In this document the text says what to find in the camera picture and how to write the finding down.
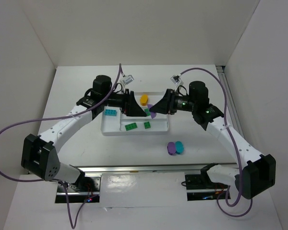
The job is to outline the purple square lego brick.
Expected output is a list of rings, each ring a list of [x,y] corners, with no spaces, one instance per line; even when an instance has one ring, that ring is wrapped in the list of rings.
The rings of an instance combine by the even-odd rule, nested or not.
[[[150,111],[150,108],[151,108],[152,106],[153,106],[152,104],[148,104],[148,105],[147,105],[147,110],[148,110],[148,112],[149,112],[148,114],[151,116],[151,118],[154,119],[154,118],[156,117],[156,113]]]

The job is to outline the yellow oval lego brick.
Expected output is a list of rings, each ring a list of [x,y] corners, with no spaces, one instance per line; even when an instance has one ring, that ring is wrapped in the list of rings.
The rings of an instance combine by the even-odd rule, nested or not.
[[[146,106],[148,104],[148,95],[147,94],[143,94],[140,98],[140,104],[142,106]]]

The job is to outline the green long lego brick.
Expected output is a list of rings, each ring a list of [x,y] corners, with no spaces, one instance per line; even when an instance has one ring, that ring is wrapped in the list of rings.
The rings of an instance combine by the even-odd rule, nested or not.
[[[137,128],[138,128],[136,122],[134,122],[134,123],[129,123],[129,124],[125,125],[124,127],[125,127],[125,130],[126,130],[126,131],[131,131],[131,130],[134,130],[134,129],[137,129]]]

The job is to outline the white compartment tray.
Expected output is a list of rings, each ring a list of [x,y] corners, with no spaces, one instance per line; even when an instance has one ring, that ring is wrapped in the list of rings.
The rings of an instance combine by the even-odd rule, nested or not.
[[[107,106],[105,110],[115,110],[116,116],[103,114],[101,118],[101,133],[104,136],[122,135],[161,135],[169,131],[168,115],[149,113],[148,109],[155,105],[163,96],[164,92],[136,92],[136,102],[146,94],[148,104],[141,106],[146,111],[145,117],[129,117],[120,112],[118,108]]]

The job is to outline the teal long lego brick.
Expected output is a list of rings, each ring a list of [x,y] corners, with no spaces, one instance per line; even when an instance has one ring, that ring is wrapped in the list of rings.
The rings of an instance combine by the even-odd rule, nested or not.
[[[117,110],[115,109],[105,109],[104,110],[105,116],[117,116]]]

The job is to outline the purple oval lego brick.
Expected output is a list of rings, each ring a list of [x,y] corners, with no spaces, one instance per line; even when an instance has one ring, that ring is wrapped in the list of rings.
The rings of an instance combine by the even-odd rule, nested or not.
[[[174,142],[169,142],[167,144],[167,151],[168,151],[168,154],[171,156],[176,154],[176,145]]]

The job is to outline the teal oval lego brick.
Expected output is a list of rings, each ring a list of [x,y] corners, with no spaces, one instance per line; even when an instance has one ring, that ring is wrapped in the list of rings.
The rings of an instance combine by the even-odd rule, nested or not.
[[[181,141],[175,142],[176,154],[181,155],[184,152],[184,145]]]

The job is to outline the green rounded lego brick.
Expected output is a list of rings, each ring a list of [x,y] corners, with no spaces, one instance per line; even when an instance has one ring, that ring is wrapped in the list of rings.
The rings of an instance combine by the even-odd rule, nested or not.
[[[149,108],[144,109],[144,111],[145,111],[145,113],[146,113],[146,116],[150,116],[150,115],[151,115],[151,113],[150,113],[150,111],[149,111]]]

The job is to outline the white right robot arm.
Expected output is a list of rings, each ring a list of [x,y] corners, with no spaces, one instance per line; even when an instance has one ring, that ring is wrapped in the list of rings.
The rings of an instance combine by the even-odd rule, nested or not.
[[[167,89],[163,98],[150,112],[173,115],[177,111],[191,112],[194,121],[215,137],[228,151],[238,168],[211,163],[201,169],[206,182],[234,186],[239,195],[252,199],[275,184],[276,160],[251,146],[227,121],[224,114],[209,102],[208,88],[201,81],[189,85],[189,94],[179,95]]]

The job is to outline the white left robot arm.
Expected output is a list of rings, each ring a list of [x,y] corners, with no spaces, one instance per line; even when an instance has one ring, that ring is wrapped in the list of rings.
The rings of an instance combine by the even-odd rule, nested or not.
[[[82,170],[61,163],[58,153],[77,131],[104,112],[105,106],[119,108],[122,114],[129,117],[146,115],[136,102],[133,91],[125,90],[119,94],[112,92],[112,89],[109,76],[96,76],[92,88],[85,92],[66,119],[37,136],[30,134],[24,139],[21,166],[44,181],[62,181],[75,190],[93,187],[93,180]]]

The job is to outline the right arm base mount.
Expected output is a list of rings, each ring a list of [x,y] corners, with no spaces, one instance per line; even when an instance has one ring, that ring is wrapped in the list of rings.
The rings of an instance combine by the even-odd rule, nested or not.
[[[187,190],[188,201],[204,201],[225,199],[228,186],[220,183],[213,183],[207,174],[207,171],[217,163],[211,163],[200,170],[199,174],[185,175],[185,181],[181,185]]]

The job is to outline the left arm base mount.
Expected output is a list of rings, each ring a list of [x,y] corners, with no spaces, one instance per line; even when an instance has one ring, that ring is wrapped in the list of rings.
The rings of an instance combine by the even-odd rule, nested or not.
[[[89,176],[89,182],[84,183],[82,188],[76,188],[74,185],[66,184],[66,191],[69,197],[69,202],[71,204],[80,204],[87,199],[88,203],[99,203],[100,201],[100,187],[101,187],[101,175],[92,174]],[[55,203],[56,204],[66,204],[66,193],[64,191],[64,186],[58,184]]]

